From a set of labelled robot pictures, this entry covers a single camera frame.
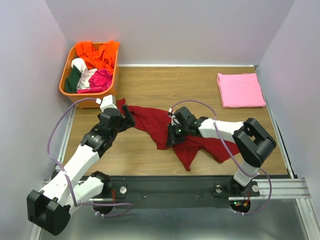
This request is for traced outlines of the dark red t shirt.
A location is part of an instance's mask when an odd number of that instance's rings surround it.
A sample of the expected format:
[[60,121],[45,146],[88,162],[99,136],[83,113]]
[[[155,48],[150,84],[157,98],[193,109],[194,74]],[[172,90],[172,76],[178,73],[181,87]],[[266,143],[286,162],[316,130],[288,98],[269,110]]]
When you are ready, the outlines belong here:
[[188,135],[183,126],[172,126],[171,118],[165,110],[135,105],[127,108],[134,118],[134,127],[148,133],[158,150],[172,148],[187,171],[201,149],[219,163],[230,158],[220,139]]

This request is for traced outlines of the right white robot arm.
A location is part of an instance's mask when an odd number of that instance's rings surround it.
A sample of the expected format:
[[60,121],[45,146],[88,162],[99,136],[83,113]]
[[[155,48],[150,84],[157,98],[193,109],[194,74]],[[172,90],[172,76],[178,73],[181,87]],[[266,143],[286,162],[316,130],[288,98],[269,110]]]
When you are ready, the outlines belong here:
[[168,124],[166,146],[181,144],[188,136],[220,140],[231,158],[234,154],[227,143],[237,146],[243,162],[240,164],[234,160],[238,169],[230,182],[230,189],[235,195],[242,195],[248,190],[248,184],[258,175],[259,169],[277,146],[273,137],[254,118],[229,122],[209,117],[174,116]]

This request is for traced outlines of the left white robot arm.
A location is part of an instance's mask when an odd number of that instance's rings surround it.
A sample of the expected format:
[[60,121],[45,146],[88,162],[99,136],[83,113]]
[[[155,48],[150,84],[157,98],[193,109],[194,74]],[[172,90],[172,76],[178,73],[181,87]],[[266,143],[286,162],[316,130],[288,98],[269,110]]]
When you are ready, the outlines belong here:
[[64,168],[41,190],[32,190],[27,198],[28,220],[57,236],[81,206],[94,206],[95,196],[115,195],[111,177],[96,171],[78,184],[86,171],[113,145],[118,133],[136,125],[128,107],[106,107],[96,124],[82,139]]

